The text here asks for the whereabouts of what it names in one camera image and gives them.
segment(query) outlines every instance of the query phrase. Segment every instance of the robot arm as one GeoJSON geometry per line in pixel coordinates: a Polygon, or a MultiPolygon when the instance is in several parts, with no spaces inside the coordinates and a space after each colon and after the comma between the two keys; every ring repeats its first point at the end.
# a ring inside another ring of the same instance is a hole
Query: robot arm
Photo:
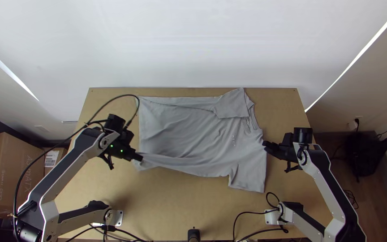
{"type": "Polygon", "coordinates": [[[125,121],[110,114],[104,130],[84,129],[74,140],[72,150],[29,193],[18,209],[17,230],[23,242],[55,242],[58,236],[90,223],[119,226],[123,211],[101,201],[90,201],[83,208],[59,213],[56,196],[91,158],[100,157],[113,168],[111,157],[142,160],[129,146],[133,134],[123,128],[125,121]]]}
{"type": "MultiPolygon", "coordinates": [[[[54,199],[93,157],[102,158],[110,169],[113,169],[112,156],[142,160],[129,146],[133,133],[123,128],[124,123],[118,116],[110,115],[104,130],[86,128],[79,134],[72,150],[19,207],[15,232],[21,241],[55,242],[58,236],[90,223],[121,225],[123,211],[114,210],[101,201],[90,201],[83,208],[60,214],[54,199]]],[[[302,169],[312,176],[333,215],[325,227],[306,214],[302,204],[279,202],[278,211],[265,215],[268,225],[295,225],[313,242],[366,241],[355,210],[330,171],[328,156],[318,145],[312,144],[311,129],[295,128],[294,134],[285,134],[282,143],[265,141],[263,145],[270,155],[288,162],[286,172],[302,169]],[[291,168],[291,163],[298,165],[291,168]]]]}
{"type": "Polygon", "coordinates": [[[332,221],[325,227],[306,214],[301,203],[280,202],[279,211],[265,214],[266,223],[295,225],[312,242],[366,241],[355,210],[330,171],[327,154],[319,145],[312,144],[312,132],[310,128],[295,128],[293,134],[285,134],[282,143],[265,141],[263,145],[270,155],[288,161],[286,172],[301,169],[313,177],[331,211],[332,221]],[[291,168],[291,162],[298,165],[291,168]]]}

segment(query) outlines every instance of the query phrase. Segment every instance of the barcode label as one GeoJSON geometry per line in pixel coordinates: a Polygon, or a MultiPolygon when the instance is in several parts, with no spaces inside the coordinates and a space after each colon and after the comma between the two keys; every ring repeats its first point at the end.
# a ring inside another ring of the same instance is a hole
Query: barcode label
{"type": "Polygon", "coordinates": [[[44,167],[54,167],[56,165],[56,160],[58,159],[59,151],[49,151],[46,155],[46,160],[44,161],[44,167]]]}

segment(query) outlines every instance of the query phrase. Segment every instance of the cardboard box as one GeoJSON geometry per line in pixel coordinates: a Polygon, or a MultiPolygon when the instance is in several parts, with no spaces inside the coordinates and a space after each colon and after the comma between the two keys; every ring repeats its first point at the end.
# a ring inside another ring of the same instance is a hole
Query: cardboard box
{"type": "MultiPolygon", "coordinates": [[[[0,218],[13,211],[14,190],[26,168],[43,150],[7,133],[0,133],[0,218]]],[[[44,157],[26,172],[17,195],[17,206],[26,201],[29,192],[43,178],[44,157]]]]}
{"type": "Polygon", "coordinates": [[[46,154],[44,161],[44,176],[46,176],[56,164],[67,154],[68,150],[65,148],[54,148],[46,154]]]}

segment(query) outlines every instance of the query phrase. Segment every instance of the wooden table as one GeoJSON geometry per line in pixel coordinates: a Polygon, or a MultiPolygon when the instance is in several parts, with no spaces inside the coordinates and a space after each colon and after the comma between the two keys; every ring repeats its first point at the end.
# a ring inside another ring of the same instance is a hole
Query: wooden table
{"type": "MultiPolygon", "coordinates": [[[[80,128],[106,101],[121,94],[157,97],[219,96],[233,88],[91,88],[87,94],[77,128],[80,128]]],[[[294,127],[309,127],[299,94],[292,88],[246,88],[255,103],[255,116],[264,139],[279,143],[284,133],[294,127]]],[[[110,103],[96,117],[105,119],[109,113],[126,120],[135,111],[132,97],[110,103]]],[[[129,129],[135,134],[131,146],[138,148],[138,119],[129,129]]],[[[91,200],[101,200],[125,212],[121,229],[147,240],[186,240],[187,231],[195,226],[203,240],[232,240],[232,225],[238,213],[263,212],[270,209],[265,193],[228,187],[228,177],[197,177],[182,172],[155,168],[138,172],[126,160],[113,159],[115,169],[98,158],[89,160],[56,198],[60,212],[77,209],[91,200]]],[[[313,179],[303,171],[286,174],[286,161],[267,158],[266,192],[274,192],[281,201],[304,204],[305,211],[327,225],[331,213],[313,179]]],[[[62,235],[70,238],[82,229],[62,235]]],[[[236,238],[257,230],[275,228],[265,224],[263,215],[242,215],[236,225],[236,238]]],[[[289,233],[273,231],[253,238],[297,238],[304,235],[294,226],[289,233]]],[[[96,231],[80,238],[100,239],[96,231]]]]}

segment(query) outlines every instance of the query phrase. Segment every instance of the wooden floor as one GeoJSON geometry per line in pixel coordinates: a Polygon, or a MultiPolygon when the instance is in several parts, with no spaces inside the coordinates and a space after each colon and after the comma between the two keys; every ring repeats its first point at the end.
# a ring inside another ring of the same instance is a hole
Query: wooden floor
{"type": "MultiPolygon", "coordinates": [[[[343,143],[343,137],[315,135],[329,157],[343,143]]],[[[344,156],[340,149],[336,156],[344,156]]],[[[332,160],[331,171],[344,190],[351,190],[359,208],[356,210],[359,223],[367,235],[368,242],[387,242],[387,191],[379,171],[369,177],[361,177],[357,183],[345,160],[332,160]]]]}

